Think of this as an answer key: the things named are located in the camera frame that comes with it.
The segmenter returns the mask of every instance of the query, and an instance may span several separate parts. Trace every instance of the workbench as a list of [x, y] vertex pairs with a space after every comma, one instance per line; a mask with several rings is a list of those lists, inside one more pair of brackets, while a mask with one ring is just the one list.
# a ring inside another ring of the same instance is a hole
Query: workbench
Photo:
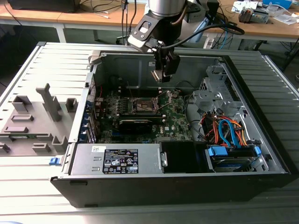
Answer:
[[[249, 40], [264, 40], [264, 41], [283, 41], [283, 42], [296, 42], [299, 37], [299, 29], [297, 23], [292, 25], [286, 25], [273, 18], [270, 18], [269, 24], [245, 24], [240, 23], [238, 20], [238, 13], [232, 13], [231, 8], [234, 0], [221, 0], [221, 7], [224, 14], [230, 21], [235, 22], [238, 26], [245, 30], [245, 35], [234, 35], [234, 39], [249, 39]], [[8, 10], [14, 15], [14, 17], [24, 26], [38, 26], [38, 27], [53, 27], [57, 30], [57, 34], [60, 42], [66, 42], [64, 29], [76, 28], [76, 29], [91, 29], [91, 30], [114, 30], [121, 31], [121, 9], [109, 10], [110, 19], [103, 18], [95, 13], [88, 13], [79, 10], [74, 14], [59, 13], [59, 12], [42, 12], [42, 11], [28, 11], [28, 10], [13, 10], [6, 0], [0, 0], [0, 24], [19, 25], [17, 21], [9, 14], [5, 9], [4, 3]], [[112, 3], [111, 6], [118, 5], [118, 2]], [[135, 27], [140, 19], [143, 17], [145, 5], [137, 4], [137, 13], [133, 21], [132, 26]], [[299, 7], [292, 6], [290, 10], [296, 10]], [[134, 5], [129, 4], [128, 7], [128, 21], [131, 20], [134, 13]], [[198, 24], [191, 24], [188, 26], [189, 34], [191, 30], [194, 30]], [[219, 37], [223, 30], [210, 29], [204, 33], [209, 40], [213, 40]]]
[[[89, 72], [88, 56], [92, 50], [105, 52], [111, 48], [120, 51], [125, 48], [135, 52], [131, 47], [114, 45], [41, 43], [36, 46], [0, 97], [0, 128], [9, 118], [13, 96], [26, 93], [29, 99], [42, 101], [34, 90], [45, 82], [51, 85], [50, 92], [57, 95], [59, 102], [65, 102], [70, 95], [80, 101]], [[176, 49], [178, 53], [184, 50], [186, 49]], [[285, 148], [299, 166], [299, 104], [294, 104], [293, 100], [293, 93], [299, 93], [273, 62], [259, 52], [202, 50], [202, 53], [207, 55], [217, 55], [220, 52], [230, 56], [263, 112], [275, 124], [275, 129], [284, 134], [281, 138], [285, 139]], [[293, 134], [286, 134], [287, 130], [292, 130]], [[299, 221], [298, 180], [282, 189], [264, 192], [249, 202], [77, 209], [72, 207], [48, 180], [61, 170], [60, 166], [49, 166], [50, 158], [0, 157], [0, 221], [30, 224], [272, 224]]]

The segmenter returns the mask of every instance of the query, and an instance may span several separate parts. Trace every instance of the blue drive bracket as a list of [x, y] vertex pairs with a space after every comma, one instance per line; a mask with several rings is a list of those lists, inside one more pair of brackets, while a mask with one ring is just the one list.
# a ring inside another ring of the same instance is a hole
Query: blue drive bracket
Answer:
[[211, 146], [208, 152], [210, 156], [228, 156], [228, 152], [224, 146]]

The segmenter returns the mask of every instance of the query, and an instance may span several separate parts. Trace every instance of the ribbed metal surface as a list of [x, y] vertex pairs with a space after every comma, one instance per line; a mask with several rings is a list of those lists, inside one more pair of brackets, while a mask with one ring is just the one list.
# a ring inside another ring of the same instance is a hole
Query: ribbed metal surface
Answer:
[[246, 61], [235, 56], [231, 59], [299, 168], [298, 94], [294, 93], [292, 86], [283, 80], [260, 53], [247, 55]]
[[[84, 83], [84, 66], [91, 50], [130, 50], [131, 48], [91, 44], [48, 43], [35, 63], [47, 63], [46, 69], [35, 64], [27, 79], [15, 88], [33, 87], [29, 80], [49, 80], [51, 88], [66, 88], [64, 94]], [[258, 52], [188, 49], [206, 55], [229, 55], [256, 97], [283, 145], [299, 165], [299, 101], [291, 87]], [[78, 67], [69, 67], [73, 62]], [[271, 189], [249, 202], [178, 206], [76, 209], [51, 185], [47, 177], [59, 167], [49, 167], [49, 157], [0, 158], [0, 220], [21, 223], [190, 223], [190, 224], [294, 224], [299, 223], [299, 180], [282, 189]]]

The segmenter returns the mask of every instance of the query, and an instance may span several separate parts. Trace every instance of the wooden table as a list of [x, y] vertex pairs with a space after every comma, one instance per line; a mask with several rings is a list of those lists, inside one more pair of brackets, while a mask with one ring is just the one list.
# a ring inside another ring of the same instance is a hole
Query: wooden table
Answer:
[[[292, 25], [286, 25], [282, 22], [279, 22], [273, 18], [269, 19], [269, 22], [267, 24], [262, 23], [250, 23], [245, 24], [242, 22], [239, 22], [239, 14], [238, 13], [232, 13], [232, 5], [234, 3], [234, 0], [221, 0], [221, 8], [224, 12], [224, 14], [229, 18], [231, 22], [235, 22], [238, 24], [238, 27], [245, 30], [245, 36], [242, 36], [244, 39], [258, 39], [258, 40], [269, 40], [271, 39], [277, 39], [281, 41], [282, 38], [289, 39], [290, 42], [296, 41], [299, 37], [299, 24], [294, 23]], [[298, 10], [299, 7], [293, 6], [290, 8], [290, 10]]]
[[[93, 5], [109, 3], [110, 1], [105, 0], [93, 0]], [[299, 37], [298, 24], [285, 25], [273, 18], [270, 18], [269, 24], [251, 23], [245, 24], [240, 23], [238, 20], [238, 13], [232, 13], [231, 8], [234, 0], [221, 0], [221, 8], [224, 14], [229, 18], [230, 21], [238, 24], [239, 27], [245, 30], [245, 35], [237, 36], [234, 38], [251, 39], [251, 40], [266, 40], [266, 41], [284, 41], [284, 42], [295, 42]], [[4, 3], [8, 10], [14, 15], [14, 17], [24, 26], [42, 26], [42, 27], [54, 27], [57, 30], [60, 42], [66, 42], [64, 36], [65, 28], [77, 28], [77, 29], [92, 29], [92, 30], [117, 30], [121, 31], [121, 9], [116, 8], [109, 10], [109, 19], [98, 16], [95, 13], [84, 12], [79, 10], [74, 14], [59, 13], [59, 12], [44, 12], [44, 11], [28, 11], [28, 10], [13, 10], [7, 3], [7, 0], [0, 0], [0, 24], [13, 24], [19, 25], [13, 17], [8, 13], [4, 7]], [[97, 10], [106, 10], [112, 6], [117, 6], [119, 2], [112, 3], [109, 6], [102, 6]], [[137, 5], [137, 14], [133, 21], [133, 27], [137, 25], [144, 14], [144, 4]], [[84, 8], [85, 10], [91, 10], [89, 4]], [[134, 12], [134, 5], [129, 4], [128, 7], [128, 21], [130, 22]], [[192, 25], [189, 28], [195, 29], [198, 24]], [[208, 39], [207, 41], [214, 39], [221, 35], [223, 31], [221, 29], [210, 29], [205, 32]]]
[[[93, 0], [93, 5], [109, 3], [109, 0]], [[66, 42], [64, 29], [92, 29], [92, 30], [116, 30], [121, 31], [121, 8], [109, 10], [109, 19], [101, 17], [95, 13], [78, 10], [74, 14], [60, 12], [30, 11], [30, 10], [13, 10], [7, 3], [7, 0], [0, 0], [0, 24], [19, 25], [17, 21], [4, 7], [6, 5], [10, 13], [24, 26], [54, 27], [60, 42]], [[113, 6], [119, 5], [119, 2], [112, 3], [108, 6], [96, 8], [97, 10], [107, 10]], [[144, 4], [137, 4], [137, 13], [133, 20], [132, 26], [135, 27], [144, 14]], [[83, 6], [83, 9], [90, 11], [91, 7]], [[128, 6], [128, 22], [130, 23], [134, 14], [134, 4]]]

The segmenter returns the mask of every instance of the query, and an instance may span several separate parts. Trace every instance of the power supply label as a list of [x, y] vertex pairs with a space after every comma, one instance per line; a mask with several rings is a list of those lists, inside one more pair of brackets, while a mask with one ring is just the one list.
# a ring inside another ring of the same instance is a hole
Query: power supply label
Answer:
[[138, 149], [106, 149], [104, 174], [138, 174]]

